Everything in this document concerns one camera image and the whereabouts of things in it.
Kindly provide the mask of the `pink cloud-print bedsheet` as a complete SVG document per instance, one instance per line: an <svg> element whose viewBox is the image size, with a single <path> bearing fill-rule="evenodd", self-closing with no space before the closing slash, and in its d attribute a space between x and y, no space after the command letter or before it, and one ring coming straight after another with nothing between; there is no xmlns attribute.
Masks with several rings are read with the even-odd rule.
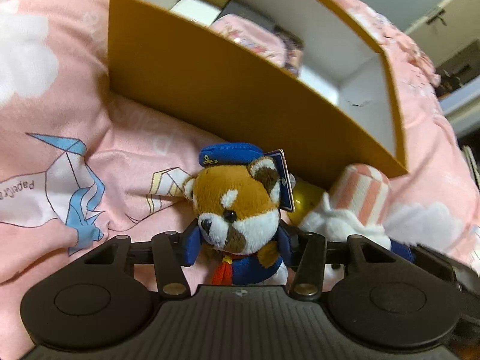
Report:
<svg viewBox="0 0 480 360"><path fill-rule="evenodd" d="M389 236L479 267L479 190L443 116L433 64L362 0L334 0L385 50L409 172L391 183ZM1 357L32 341L26 291L110 236L182 230L175 174L215 139L109 90L109 0L1 0Z"/></svg>

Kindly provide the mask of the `white rectangular box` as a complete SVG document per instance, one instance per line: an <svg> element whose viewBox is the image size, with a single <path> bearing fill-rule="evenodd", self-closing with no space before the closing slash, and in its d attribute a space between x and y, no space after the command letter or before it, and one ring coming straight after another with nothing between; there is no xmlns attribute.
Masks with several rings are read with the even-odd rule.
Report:
<svg viewBox="0 0 480 360"><path fill-rule="evenodd" d="M221 13L221 9L203 0L180 0L170 12L195 24L209 27Z"/></svg>

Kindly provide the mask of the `red panda sailor plush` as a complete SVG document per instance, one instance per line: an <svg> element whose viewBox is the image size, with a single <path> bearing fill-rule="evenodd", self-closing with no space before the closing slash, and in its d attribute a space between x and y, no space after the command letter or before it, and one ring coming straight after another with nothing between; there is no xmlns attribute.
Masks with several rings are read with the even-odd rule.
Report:
<svg viewBox="0 0 480 360"><path fill-rule="evenodd" d="M283 150L265 153L248 143L222 143L204 147L199 164L202 170L182 190L193 205L202 245L221 257L211 284L286 284L279 226L281 212L294 211L295 182Z"/></svg>

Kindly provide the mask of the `orange cardboard storage box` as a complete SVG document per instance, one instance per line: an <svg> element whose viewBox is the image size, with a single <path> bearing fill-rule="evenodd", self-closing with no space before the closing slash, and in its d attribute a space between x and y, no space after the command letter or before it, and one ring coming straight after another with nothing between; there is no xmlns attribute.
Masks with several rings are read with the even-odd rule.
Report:
<svg viewBox="0 0 480 360"><path fill-rule="evenodd" d="M286 154L321 187L348 164L407 171L391 64L335 0L237 0L304 43L298 75L173 12L180 0L110 0L112 89L226 141Z"/></svg>

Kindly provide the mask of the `dark photo card box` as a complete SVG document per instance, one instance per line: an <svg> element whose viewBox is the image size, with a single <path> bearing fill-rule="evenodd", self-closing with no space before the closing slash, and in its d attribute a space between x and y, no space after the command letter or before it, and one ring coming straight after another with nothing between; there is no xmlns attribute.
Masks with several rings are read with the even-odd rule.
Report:
<svg viewBox="0 0 480 360"><path fill-rule="evenodd" d="M283 27L275 25L273 33L280 38L286 47L286 61L284 69L297 77L302 66L304 56L304 43L293 33L288 32Z"/></svg>

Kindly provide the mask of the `pink pouch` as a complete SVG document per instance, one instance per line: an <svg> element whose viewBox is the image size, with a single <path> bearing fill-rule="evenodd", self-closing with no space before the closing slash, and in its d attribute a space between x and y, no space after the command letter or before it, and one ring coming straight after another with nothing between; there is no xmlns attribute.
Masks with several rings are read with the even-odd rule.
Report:
<svg viewBox="0 0 480 360"><path fill-rule="evenodd" d="M285 66L287 60L285 43L277 35L253 21L235 14L227 14L217 19L209 28L279 68Z"/></svg>

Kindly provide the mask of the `white pink striped plush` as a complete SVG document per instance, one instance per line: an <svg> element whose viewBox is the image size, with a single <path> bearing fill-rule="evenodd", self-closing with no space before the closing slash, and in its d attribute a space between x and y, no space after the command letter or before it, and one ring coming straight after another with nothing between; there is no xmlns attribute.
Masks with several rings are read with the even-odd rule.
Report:
<svg viewBox="0 0 480 360"><path fill-rule="evenodd" d="M351 164L298 228L320 234L329 242L345 242L351 235L361 235L389 249L391 239L383 221L390 195L390 181L382 172L370 165Z"/></svg>

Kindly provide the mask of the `cream bedroom door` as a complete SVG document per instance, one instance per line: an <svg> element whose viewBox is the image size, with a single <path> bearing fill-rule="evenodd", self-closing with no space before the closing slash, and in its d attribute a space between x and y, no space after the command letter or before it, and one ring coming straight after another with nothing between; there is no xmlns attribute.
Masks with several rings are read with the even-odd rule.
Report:
<svg viewBox="0 0 480 360"><path fill-rule="evenodd" d="M442 0L406 34L439 66L479 39L479 15L479 0Z"/></svg>

